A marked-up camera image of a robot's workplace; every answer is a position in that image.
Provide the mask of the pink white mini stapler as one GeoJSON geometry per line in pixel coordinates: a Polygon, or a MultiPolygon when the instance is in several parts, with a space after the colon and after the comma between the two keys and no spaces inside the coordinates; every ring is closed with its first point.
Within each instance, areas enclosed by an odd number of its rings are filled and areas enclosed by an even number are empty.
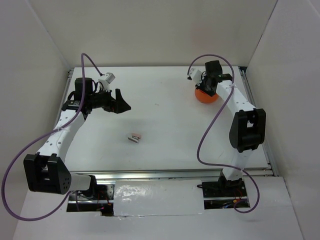
{"type": "Polygon", "coordinates": [[[138,133],[128,133],[127,134],[127,138],[129,141],[132,141],[134,143],[139,143],[140,139],[142,138],[142,136],[138,133]]]}

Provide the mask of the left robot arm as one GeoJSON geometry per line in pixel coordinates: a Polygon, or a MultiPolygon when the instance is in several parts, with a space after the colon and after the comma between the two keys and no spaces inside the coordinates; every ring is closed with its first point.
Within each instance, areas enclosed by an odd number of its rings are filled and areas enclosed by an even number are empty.
{"type": "Polygon", "coordinates": [[[98,82],[92,78],[77,78],[72,91],[62,105],[54,133],[35,154],[27,154],[23,160],[28,188],[32,192],[64,195],[80,191],[88,200],[97,197],[99,187],[93,175],[70,173],[65,165],[69,147],[76,133],[94,109],[121,114],[131,110],[115,89],[112,97],[110,84],[115,76],[108,72],[98,82]]]}

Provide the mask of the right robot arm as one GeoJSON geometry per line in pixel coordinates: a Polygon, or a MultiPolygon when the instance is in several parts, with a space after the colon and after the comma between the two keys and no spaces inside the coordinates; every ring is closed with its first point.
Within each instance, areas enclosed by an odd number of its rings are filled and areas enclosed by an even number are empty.
{"type": "Polygon", "coordinates": [[[228,108],[233,116],[229,130],[229,142],[235,154],[229,164],[221,164],[222,170],[218,179],[218,190],[223,196],[230,196],[242,183],[243,170],[254,150],[265,140],[266,112],[256,108],[240,92],[234,83],[232,74],[224,74],[218,60],[205,63],[205,72],[196,77],[196,88],[208,96],[219,96],[223,105],[214,116],[204,132],[200,145],[209,130],[218,119],[224,108],[228,108]]]}

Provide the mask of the orange round organizer container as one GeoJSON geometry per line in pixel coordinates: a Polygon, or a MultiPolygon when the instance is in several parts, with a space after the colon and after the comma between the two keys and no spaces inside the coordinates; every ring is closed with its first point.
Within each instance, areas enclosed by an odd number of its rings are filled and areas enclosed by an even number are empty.
{"type": "Polygon", "coordinates": [[[209,95],[206,91],[200,89],[198,86],[196,86],[194,89],[194,95],[196,99],[203,104],[212,104],[219,98],[218,94],[215,93],[214,95],[209,95]]]}

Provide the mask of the white foam cover panel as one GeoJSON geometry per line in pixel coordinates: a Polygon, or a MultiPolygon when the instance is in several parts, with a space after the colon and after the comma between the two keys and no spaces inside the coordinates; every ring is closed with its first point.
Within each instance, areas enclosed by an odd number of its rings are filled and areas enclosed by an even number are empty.
{"type": "Polygon", "coordinates": [[[200,180],[117,181],[113,211],[117,217],[189,216],[204,212],[200,180]]]}

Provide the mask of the aluminium table frame rail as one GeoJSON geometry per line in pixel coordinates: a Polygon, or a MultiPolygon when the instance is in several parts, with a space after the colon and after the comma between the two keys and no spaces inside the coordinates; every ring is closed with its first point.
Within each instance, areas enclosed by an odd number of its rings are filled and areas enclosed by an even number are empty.
{"type": "Polygon", "coordinates": [[[131,110],[116,114],[94,109],[76,133],[65,157],[73,174],[97,178],[164,179],[217,176],[236,153],[229,142],[233,116],[222,106],[199,102],[183,66],[101,67],[113,73],[110,89],[120,89],[131,110]],[[141,135],[139,143],[129,133],[141,135]]]}

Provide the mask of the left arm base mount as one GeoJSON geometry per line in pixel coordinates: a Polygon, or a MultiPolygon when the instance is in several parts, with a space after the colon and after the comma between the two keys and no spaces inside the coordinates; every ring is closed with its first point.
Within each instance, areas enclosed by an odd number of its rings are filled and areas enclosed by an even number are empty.
{"type": "Polygon", "coordinates": [[[115,184],[100,184],[91,176],[88,190],[72,191],[67,201],[67,213],[97,212],[105,217],[114,216],[115,184]]]}

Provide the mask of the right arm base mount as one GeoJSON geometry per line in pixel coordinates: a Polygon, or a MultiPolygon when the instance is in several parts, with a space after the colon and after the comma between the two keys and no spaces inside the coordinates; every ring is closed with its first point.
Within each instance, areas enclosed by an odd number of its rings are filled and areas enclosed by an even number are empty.
{"type": "Polygon", "coordinates": [[[250,207],[242,178],[229,181],[220,176],[216,181],[202,181],[196,187],[202,190],[205,210],[250,207]]]}

